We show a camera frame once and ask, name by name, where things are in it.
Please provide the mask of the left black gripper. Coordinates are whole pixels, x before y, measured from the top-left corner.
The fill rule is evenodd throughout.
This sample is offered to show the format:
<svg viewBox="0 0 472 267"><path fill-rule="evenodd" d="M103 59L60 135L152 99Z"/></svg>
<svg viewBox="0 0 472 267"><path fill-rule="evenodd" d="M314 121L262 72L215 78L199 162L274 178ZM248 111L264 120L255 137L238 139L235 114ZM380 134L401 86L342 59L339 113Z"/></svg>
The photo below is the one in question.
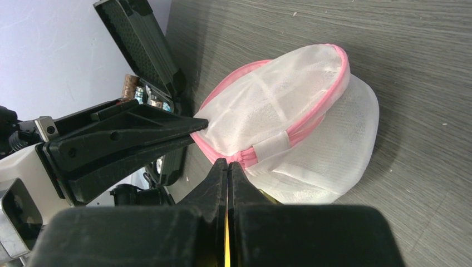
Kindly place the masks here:
<svg viewBox="0 0 472 267"><path fill-rule="evenodd" d="M1 181L21 180L37 206L87 205L208 125L123 98L58 119L1 107Z"/></svg>

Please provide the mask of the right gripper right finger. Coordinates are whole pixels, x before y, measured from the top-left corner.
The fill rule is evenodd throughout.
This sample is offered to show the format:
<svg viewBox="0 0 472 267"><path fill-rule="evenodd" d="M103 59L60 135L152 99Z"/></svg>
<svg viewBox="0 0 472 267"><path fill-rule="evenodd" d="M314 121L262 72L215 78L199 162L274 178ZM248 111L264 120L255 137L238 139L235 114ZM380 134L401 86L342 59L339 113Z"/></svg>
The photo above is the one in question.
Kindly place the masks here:
<svg viewBox="0 0 472 267"><path fill-rule="evenodd" d="M258 254L257 240L252 236L255 230L255 206L271 204L247 178L237 162L228 169L228 264L229 266L252 266L251 261Z"/></svg>

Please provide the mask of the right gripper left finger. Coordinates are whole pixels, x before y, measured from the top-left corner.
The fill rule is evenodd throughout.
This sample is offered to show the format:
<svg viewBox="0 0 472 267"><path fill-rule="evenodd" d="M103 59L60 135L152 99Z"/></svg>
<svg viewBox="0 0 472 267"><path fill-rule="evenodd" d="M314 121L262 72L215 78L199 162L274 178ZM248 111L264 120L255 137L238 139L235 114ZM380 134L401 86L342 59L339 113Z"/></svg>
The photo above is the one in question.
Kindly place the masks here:
<svg viewBox="0 0 472 267"><path fill-rule="evenodd" d="M194 266L224 266L227 227L228 163L217 159L206 178L178 206L193 208L198 227L192 235Z"/></svg>

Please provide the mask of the white pink-zipper laundry bag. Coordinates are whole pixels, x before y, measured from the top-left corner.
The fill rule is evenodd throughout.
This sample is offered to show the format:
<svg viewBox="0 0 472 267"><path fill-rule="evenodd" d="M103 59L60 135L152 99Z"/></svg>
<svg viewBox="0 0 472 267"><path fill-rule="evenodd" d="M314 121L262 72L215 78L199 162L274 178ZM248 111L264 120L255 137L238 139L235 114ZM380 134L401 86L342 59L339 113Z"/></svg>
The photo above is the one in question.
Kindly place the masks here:
<svg viewBox="0 0 472 267"><path fill-rule="evenodd" d="M208 126L191 138L209 161L239 163L278 202L323 205L363 177L379 115L345 50L312 44L229 74L195 114Z"/></svg>

